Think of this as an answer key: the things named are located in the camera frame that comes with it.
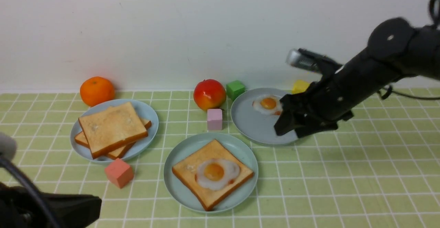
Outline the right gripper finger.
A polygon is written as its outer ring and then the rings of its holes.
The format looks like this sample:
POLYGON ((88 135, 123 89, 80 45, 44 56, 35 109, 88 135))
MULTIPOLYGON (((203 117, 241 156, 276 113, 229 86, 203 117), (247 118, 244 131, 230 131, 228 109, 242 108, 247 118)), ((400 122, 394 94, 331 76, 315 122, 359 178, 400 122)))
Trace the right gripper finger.
POLYGON ((274 124, 274 130, 276 135, 280 137, 302 126, 303 114, 292 110, 284 110, 274 124))
POLYGON ((339 128, 338 124, 331 120, 295 120, 294 124, 294 131, 299 139, 324 131, 334 131, 339 128))

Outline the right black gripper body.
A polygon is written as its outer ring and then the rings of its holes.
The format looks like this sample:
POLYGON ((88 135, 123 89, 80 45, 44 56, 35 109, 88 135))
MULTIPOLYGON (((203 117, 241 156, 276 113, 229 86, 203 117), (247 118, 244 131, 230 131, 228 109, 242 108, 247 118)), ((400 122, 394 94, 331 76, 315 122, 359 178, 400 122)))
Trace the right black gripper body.
POLYGON ((338 122, 353 117, 351 109, 366 99, 368 88, 362 87, 368 59, 353 58, 334 74, 322 76, 305 92, 284 95, 280 102, 284 110, 303 114, 305 120, 338 122))

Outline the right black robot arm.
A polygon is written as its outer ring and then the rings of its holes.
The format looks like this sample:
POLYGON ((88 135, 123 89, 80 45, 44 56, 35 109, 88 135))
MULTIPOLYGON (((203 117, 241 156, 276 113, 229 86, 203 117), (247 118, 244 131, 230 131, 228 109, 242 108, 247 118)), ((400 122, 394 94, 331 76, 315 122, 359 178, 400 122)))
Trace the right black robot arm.
POLYGON ((277 136, 294 131, 298 138, 338 129, 338 122, 354 117, 352 109, 373 94, 387 99, 392 83, 423 76, 439 80, 439 0, 430 0, 431 25, 415 28, 404 18, 380 23, 371 33, 366 48, 349 62, 306 49, 292 49, 286 63, 321 74, 305 91, 280 99, 282 112, 274 125, 277 136))

